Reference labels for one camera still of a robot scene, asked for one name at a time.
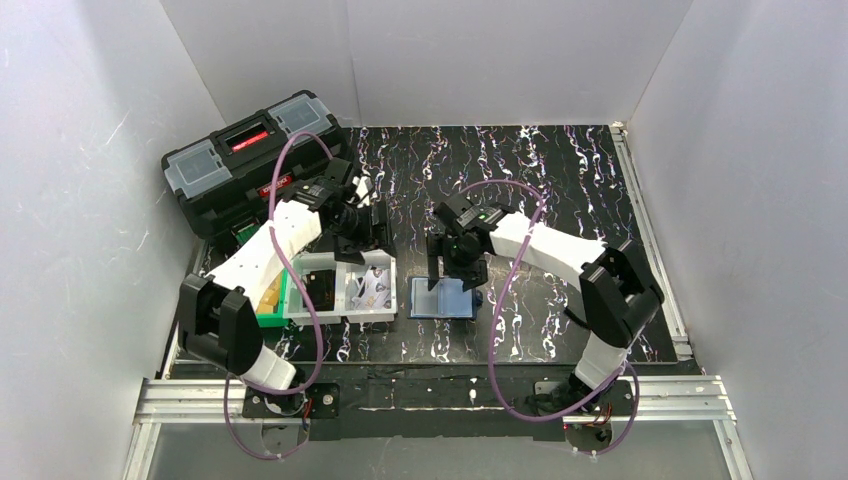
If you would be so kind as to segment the blue leather card holder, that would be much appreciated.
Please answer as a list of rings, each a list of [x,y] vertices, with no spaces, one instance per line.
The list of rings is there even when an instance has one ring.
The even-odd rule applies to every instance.
[[[441,278],[438,282],[440,314],[438,317],[412,318],[410,316],[410,302],[408,305],[408,316],[412,319],[436,319],[436,320],[475,320],[477,312],[482,306],[482,294],[477,289],[463,290],[463,283],[459,279]]]

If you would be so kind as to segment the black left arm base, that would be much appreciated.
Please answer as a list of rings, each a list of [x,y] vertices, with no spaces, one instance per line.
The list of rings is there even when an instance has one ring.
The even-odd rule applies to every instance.
[[[270,395],[246,389],[242,416],[249,419],[332,419],[340,410],[341,389],[336,383],[315,383],[295,395]]]

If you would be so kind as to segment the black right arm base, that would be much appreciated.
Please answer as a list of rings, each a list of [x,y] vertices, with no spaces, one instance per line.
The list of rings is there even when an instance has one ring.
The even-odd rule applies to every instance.
[[[524,405],[535,415],[552,414],[572,406],[584,399],[590,389],[583,387],[574,389],[569,383],[554,381],[539,381],[533,385],[532,392],[524,398]],[[634,407],[635,394],[631,383],[624,379],[616,379],[603,391],[593,396],[573,415],[589,415],[592,417],[629,416]]]

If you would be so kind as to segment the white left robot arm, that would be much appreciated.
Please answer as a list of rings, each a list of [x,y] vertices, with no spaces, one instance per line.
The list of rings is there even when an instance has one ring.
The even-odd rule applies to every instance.
[[[378,250],[396,254],[388,205],[378,201],[333,207],[281,200],[248,242],[205,276],[183,280],[176,308],[178,341],[188,353],[271,395],[293,395],[314,383],[324,354],[318,352],[310,377],[296,383],[297,368],[265,342],[257,309],[281,272],[298,290],[305,286],[292,258],[322,234],[331,234],[364,255]]]

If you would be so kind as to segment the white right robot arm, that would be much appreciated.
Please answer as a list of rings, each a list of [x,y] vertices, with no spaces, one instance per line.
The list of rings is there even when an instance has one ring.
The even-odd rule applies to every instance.
[[[624,363],[627,351],[659,313],[665,294],[646,256],[631,240],[611,246],[551,227],[532,224],[520,212],[496,206],[463,207],[438,215],[444,229],[426,238],[431,285],[441,277],[458,279],[465,290],[488,281],[487,255],[540,268],[574,287],[576,307],[589,339],[570,382],[577,390],[599,387]]]

